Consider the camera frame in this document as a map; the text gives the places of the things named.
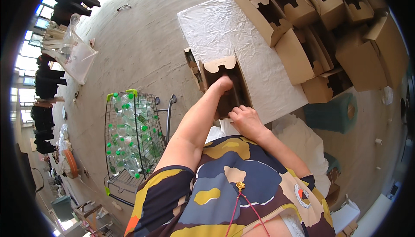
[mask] hand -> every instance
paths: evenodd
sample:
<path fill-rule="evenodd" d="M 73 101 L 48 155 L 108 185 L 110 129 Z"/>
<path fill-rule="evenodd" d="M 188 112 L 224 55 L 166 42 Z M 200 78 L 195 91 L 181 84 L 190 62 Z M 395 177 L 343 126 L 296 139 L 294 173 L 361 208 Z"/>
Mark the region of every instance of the hand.
<path fill-rule="evenodd" d="M 261 136 L 269 131 L 259 119 L 258 113 L 251 107 L 241 105 L 229 112 L 231 125 L 243 136 L 258 143 Z"/>
<path fill-rule="evenodd" d="M 221 95 L 225 93 L 225 91 L 231 90 L 233 87 L 232 80 L 227 76 L 223 75 L 218 80 L 215 81 L 210 87 L 217 87 Z"/>

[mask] concrete floor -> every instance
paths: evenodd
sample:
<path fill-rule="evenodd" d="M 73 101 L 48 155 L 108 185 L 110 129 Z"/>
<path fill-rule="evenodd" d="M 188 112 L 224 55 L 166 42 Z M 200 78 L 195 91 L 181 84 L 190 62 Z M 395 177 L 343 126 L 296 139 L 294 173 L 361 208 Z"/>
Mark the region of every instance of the concrete floor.
<path fill-rule="evenodd" d="M 85 167 L 90 174 L 87 178 L 80 172 L 83 183 L 79 179 L 66 179 L 76 198 L 80 202 L 93 200 L 102 203 L 125 228 L 132 208 L 117 201 L 123 209 L 115 209 L 111 204 L 115 200 L 108 197 L 104 189 L 103 179 L 107 173 L 105 97 L 115 91 L 138 89 L 159 96 L 159 108 L 165 108 L 171 94 L 175 94 L 178 101 L 173 105 L 173 133 L 186 111 L 201 96 L 185 62 L 183 49 L 188 45 L 183 39 L 176 14 L 208 0 L 99 1 L 101 8 L 94 7 L 91 17 L 82 17 L 76 29 L 84 41 L 96 39 L 94 49 L 99 53 L 85 85 L 79 86 L 65 75 L 68 86 L 60 86 L 58 95 L 66 101 L 54 107 L 54 133 L 55 139 L 58 139 L 61 125 L 64 122 L 68 124 L 77 165 L 81 171 Z M 132 6 L 131 9 L 115 11 L 126 3 Z M 73 103 L 76 91 L 79 91 L 79 96 Z M 392 105 L 384 106 L 380 102 L 379 91 L 356 95 L 359 119 L 354 130 L 347 135 L 316 132 L 324 140 L 324 150 L 337 157 L 342 164 L 342 174 L 338 179 L 342 191 L 337 205 L 340 206 L 343 195 L 348 193 L 363 214 L 378 197 L 383 179 L 394 164 L 390 162 L 396 156 L 393 139 L 401 131 L 400 119 L 396 115 L 397 98 Z M 68 113 L 66 121 L 62 117 L 63 105 Z M 387 126 L 386 120 L 391 117 L 393 123 Z M 165 128 L 165 116 L 161 116 L 161 121 Z M 376 147 L 376 137 L 383 138 L 386 144 Z M 131 193 L 120 196 L 134 201 Z"/>

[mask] teal plastic stool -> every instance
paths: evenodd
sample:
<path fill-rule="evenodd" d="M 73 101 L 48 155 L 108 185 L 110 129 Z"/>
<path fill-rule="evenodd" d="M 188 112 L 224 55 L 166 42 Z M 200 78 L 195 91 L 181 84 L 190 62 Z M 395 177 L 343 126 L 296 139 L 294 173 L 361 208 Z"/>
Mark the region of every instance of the teal plastic stool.
<path fill-rule="evenodd" d="M 350 131 L 357 120 L 357 100 L 352 93 L 344 93 L 327 103 L 303 107 L 305 121 L 311 128 L 342 134 Z"/>

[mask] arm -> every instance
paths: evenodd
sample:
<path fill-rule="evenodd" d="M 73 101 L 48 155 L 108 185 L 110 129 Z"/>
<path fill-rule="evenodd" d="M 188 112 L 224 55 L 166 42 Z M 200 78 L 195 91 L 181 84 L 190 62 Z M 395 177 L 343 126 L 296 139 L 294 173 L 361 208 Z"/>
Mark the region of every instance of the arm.
<path fill-rule="evenodd" d="M 292 169 L 299 178 L 310 174 L 302 159 L 262 124 L 255 110 L 242 105 L 232 109 L 229 116 L 233 121 L 231 124 L 241 135 L 256 142 L 262 149 L 276 157 L 284 167 Z"/>
<path fill-rule="evenodd" d="M 232 86 L 231 79 L 223 76 L 209 87 L 183 117 L 154 171 L 170 165 L 182 165 L 196 171 L 219 99 Z"/>

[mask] right hand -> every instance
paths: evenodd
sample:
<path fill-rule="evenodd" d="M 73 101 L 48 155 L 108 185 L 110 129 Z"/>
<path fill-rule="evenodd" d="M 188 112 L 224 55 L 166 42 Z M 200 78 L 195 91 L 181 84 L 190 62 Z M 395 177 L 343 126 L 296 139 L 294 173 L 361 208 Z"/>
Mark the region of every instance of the right hand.
<path fill-rule="evenodd" d="M 246 138 L 258 143 L 261 136 L 269 131 L 259 119 L 258 113 L 251 107 L 241 105 L 228 113 L 231 125 Z"/>

